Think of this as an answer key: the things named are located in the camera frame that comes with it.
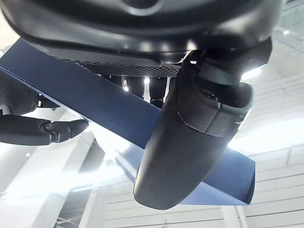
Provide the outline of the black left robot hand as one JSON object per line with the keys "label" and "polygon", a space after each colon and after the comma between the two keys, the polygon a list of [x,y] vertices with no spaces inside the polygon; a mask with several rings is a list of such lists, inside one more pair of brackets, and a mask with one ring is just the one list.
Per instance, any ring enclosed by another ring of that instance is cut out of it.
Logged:
{"label": "black left robot hand", "polygon": [[231,151],[282,0],[3,0],[20,36],[0,69],[131,143],[135,200],[246,205],[254,162]]}

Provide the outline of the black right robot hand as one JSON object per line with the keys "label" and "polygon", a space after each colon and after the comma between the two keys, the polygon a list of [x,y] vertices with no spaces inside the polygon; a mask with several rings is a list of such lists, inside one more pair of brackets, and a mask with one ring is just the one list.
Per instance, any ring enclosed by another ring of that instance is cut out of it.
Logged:
{"label": "black right robot hand", "polygon": [[43,146],[62,143],[85,131],[89,123],[84,119],[51,121],[26,117],[37,108],[59,108],[35,90],[7,72],[0,71],[0,141],[2,143]]}

